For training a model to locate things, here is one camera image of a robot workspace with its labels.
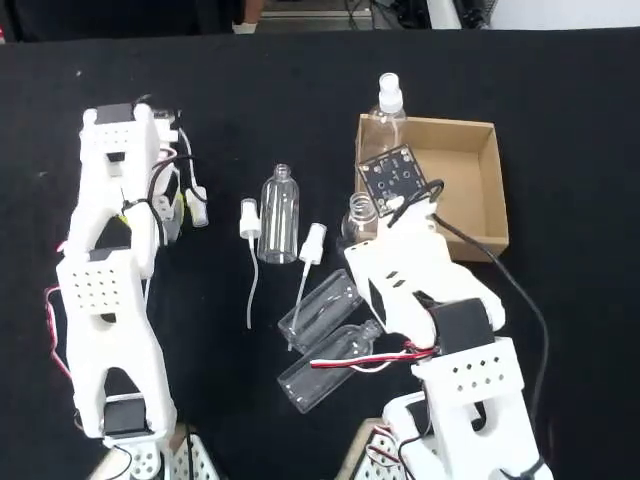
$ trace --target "table surface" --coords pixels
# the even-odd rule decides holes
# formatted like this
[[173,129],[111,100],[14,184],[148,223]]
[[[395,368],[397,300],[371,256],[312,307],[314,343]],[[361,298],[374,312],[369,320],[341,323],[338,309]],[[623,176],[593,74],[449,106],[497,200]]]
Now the table surface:
[[[0,378],[6,478],[84,478],[104,450],[74,429],[73,391],[49,359],[42,290],[55,283],[74,206],[85,108],[151,93],[181,108],[209,192],[211,225],[157,257],[149,318],[181,418],[232,479],[328,479],[360,422],[416,391],[408,368],[354,376],[308,415],[276,376],[295,361],[276,323],[301,265],[262,266],[252,332],[252,267],[240,199],[275,162],[301,189],[301,232],[328,225],[319,284],[353,188],[358,114],[377,76],[400,76],[411,115],[494,122],[511,246],[503,255],[551,332],[541,430],[556,478],[613,478],[635,465],[640,267],[637,185],[640,30],[347,32],[85,41],[0,47]],[[531,384],[540,334],[489,265]],[[364,308],[354,322],[367,317]],[[392,348],[386,339],[377,350]]]

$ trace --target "cardboard box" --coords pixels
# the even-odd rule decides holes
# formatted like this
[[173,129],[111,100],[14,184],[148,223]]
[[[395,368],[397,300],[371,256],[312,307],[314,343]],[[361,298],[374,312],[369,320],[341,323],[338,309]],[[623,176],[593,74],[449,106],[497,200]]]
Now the cardboard box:
[[[356,163],[369,122],[368,115],[360,116]],[[438,215],[496,255],[502,253],[509,245],[509,229],[493,124],[410,117],[404,142],[413,150],[427,180],[444,180]],[[365,191],[357,172],[356,191]],[[448,231],[439,232],[447,239],[452,259],[489,261],[478,249]]]

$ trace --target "floor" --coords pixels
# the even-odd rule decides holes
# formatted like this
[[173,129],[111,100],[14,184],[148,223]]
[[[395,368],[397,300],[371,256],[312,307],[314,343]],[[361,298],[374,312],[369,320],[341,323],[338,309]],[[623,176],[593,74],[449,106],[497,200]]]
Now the floor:
[[259,33],[401,28],[389,0],[267,0]]

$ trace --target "hole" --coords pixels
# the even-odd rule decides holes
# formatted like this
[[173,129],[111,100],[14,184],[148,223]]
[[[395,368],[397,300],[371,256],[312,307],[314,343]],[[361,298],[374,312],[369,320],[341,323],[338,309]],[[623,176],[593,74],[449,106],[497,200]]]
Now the hole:
[[116,323],[116,316],[114,313],[103,313],[100,315],[100,318],[102,318],[102,320],[104,320],[107,323]]

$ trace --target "red wire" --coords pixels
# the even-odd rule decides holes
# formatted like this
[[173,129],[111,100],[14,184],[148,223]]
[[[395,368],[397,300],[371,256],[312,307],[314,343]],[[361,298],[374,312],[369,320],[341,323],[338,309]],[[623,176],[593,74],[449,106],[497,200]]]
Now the red wire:
[[44,308],[45,308],[45,311],[47,312],[47,327],[49,328],[49,335],[51,336],[50,355],[51,355],[51,359],[56,363],[56,365],[62,371],[62,373],[64,373],[66,377],[69,380],[71,380],[71,372],[69,371],[69,368],[64,364],[64,362],[58,355],[58,352],[56,351],[56,348],[58,348],[58,331],[57,331],[57,326],[55,325],[53,320],[55,317],[53,305],[51,305],[51,302],[49,301],[49,296],[53,292],[57,292],[59,290],[60,290],[60,286],[55,285],[53,287],[49,287],[45,289],[44,291]]
[[343,368],[351,367],[353,365],[365,365],[368,363],[383,363],[383,362],[396,362],[403,360],[419,360],[431,356],[434,353],[434,349],[422,350],[416,353],[402,353],[402,354],[389,354],[378,355],[376,357],[361,357],[354,358],[352,360],[340,361],[332,363],[330,360],[312,360],[311,368]]

